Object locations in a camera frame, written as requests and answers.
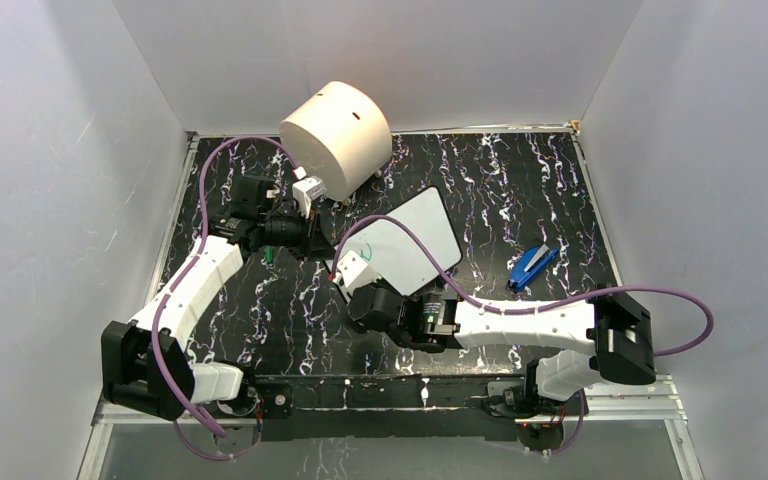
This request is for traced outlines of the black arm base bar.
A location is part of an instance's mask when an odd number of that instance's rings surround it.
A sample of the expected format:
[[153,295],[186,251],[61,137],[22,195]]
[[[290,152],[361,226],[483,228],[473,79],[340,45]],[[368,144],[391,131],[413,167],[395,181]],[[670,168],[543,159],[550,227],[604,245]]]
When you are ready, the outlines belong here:
[[257,417],[267,442],[320,438],[479,437],[516,441],[531,421],[553,423],[571,410],[540,400],[511,374],[247,374],[221,419]]

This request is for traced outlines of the black framed whiteboard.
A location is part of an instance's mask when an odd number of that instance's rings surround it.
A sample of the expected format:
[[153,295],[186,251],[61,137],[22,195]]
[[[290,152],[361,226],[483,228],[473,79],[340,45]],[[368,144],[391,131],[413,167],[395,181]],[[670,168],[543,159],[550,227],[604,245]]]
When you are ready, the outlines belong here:
[[378,280],[404,296],[418,292],[435,281],[440,270],[457,266],[463,258],[453,221],[435,186],[386,214],[374,215],[340,245],[338,260],[344,252],[354,250],[379,273]]

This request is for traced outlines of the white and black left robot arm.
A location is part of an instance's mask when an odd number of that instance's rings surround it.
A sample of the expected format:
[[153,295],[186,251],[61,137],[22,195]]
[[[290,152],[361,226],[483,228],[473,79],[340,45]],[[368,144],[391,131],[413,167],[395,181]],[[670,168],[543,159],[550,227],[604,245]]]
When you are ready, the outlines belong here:
[[216,295],[261,249],[283,247],[300,261],[333,257],[312,208],[326,192],[324,181],[306,177],[290,192],[283,198],[275,181],[242,177],[167,285],[129,321],[108,324],[101,335],[106,401],[169,421],[186,412],[206,419],[203,407],[211,402],[235,416],[254,411],[252,372],[231,361],[193,363],[185,347]]

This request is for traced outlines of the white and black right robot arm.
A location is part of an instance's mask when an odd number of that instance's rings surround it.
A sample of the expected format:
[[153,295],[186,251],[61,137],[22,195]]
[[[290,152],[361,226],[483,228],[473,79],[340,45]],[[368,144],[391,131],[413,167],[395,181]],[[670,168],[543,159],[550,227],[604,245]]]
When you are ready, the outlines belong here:
[[362,333],[383,333],[401,348],[429,354],[488,345],[557,349],[528,364],[522,385],[488,394],[484,407],[497,416],[551,415],[596,383],[656,380],[650,312],[626,292],[473,305],[449,291],[408,297],[373,283],[354,291],[345,316]]

